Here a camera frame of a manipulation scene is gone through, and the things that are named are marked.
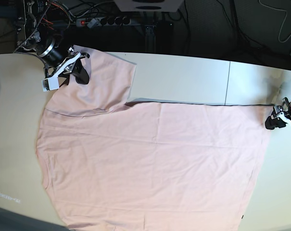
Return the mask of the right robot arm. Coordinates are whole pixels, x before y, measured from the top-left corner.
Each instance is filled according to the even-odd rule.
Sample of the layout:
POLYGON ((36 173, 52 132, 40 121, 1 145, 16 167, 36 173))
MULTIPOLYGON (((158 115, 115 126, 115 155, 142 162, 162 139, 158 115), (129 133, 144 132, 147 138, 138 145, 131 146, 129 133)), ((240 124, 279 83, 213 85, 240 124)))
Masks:
POLYGON ((71 16, 57 0, 24 0, 19 5, 16 22, 18 41, 14 53, 33 55, 44 64, 44 91, 57 90, 58 78, 69 83, 70 76, 81 85, 89 83, 89 75, 81 60, 86 52, 76 51, 63 40, 64 31, 71 25, 71 16))

